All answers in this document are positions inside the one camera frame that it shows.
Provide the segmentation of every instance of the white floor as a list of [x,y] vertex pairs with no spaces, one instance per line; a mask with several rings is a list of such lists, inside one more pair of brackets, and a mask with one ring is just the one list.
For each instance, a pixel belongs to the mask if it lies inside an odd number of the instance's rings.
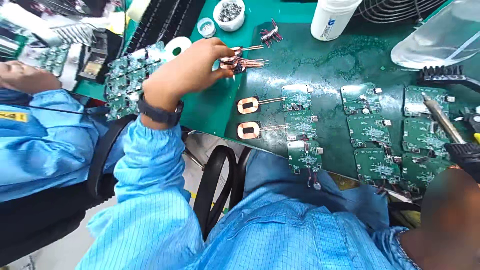
[[[243,150],[242,145],[223,140],[221,138],[204,135],[193,134],[187,139],[188,149],[200,160],[202,164],[205,164],[212,153],[213,149],[217,145],[225,145],[231,147],[237,159]],[[185,189],[196,193],[200,179],[202,177],[202,169],[197,166],[188,157],[183,155],[186,169],[183,173],[185,178]],[[218,187],[216,189],[216,196],[221,191],[221,187],[225,183],[228,174],[228,165],[224,165],[222,170]],[[74,269],[75,265],[80,261],[85,252],[89,249],[94,239],[90,236],[86,229],[88,220],[94,216],[97,212],[107,207],[110,207],[117,203],[115,197],[107,202],[96,206],[86,212],[85,219],[80,224],[79,228],[73,231],[66,237],[32,253],[29,256],[25,256],[15,262],[12,262],[8,266],[10,270],[69,270]]]

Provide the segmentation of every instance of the blue sleeve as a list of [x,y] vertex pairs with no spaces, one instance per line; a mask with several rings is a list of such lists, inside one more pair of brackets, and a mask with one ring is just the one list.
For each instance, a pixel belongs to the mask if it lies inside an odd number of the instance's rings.
[[398,238],[400,234],[407,230],[405,227],[378,230],[372,234],[372,240],[395,269],[419,270],[420,267],[408,257]]
[[[84,107],[65,90],[33,96],[30,105],[83,112]],[[52,178],[76,171],[91,161],[98,139],[92,121],[81,114],[30,109],[46,136],[3,136],[0,164],[5,168],[0,185]]]
[[77,269],[179,269],[204,248],[183,190],[180,126],[151,130],[137,119],[124,142],[114,171],[118,204],[90,220],[96,240]]

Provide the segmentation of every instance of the jar of screws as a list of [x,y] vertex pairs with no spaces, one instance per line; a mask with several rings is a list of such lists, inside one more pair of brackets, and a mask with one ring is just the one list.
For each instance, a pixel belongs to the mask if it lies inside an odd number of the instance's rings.
[[245,4],[242,0],[221,0],[213,10],[213,19],[223,30],[235,31],[245,20]]

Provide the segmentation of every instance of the fan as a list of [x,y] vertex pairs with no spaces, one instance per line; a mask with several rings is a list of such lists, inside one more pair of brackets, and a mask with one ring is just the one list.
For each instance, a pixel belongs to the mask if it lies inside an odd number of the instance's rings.
[[361,15],[367,21],[387,24],[415,18],[423,21],[422,12],[438,8],[447,0],[363,0],[354,16]]

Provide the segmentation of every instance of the blue pants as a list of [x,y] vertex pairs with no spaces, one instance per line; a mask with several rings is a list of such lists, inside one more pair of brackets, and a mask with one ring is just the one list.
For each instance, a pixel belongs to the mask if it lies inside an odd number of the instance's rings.
[[294,175],[288,168],[288,160],[264,151],[253,149],[247,162],[245,189],[247,196],[260,186],[274,192],[296,198],[305,203],[326,206],[331,212],[349,211],[374,230],[389,226],[387,199],[377,195],[369,185],[340,191],[326,171],[317,173],[321,190],[313,188],[314,176],[307,187],[308,171]]

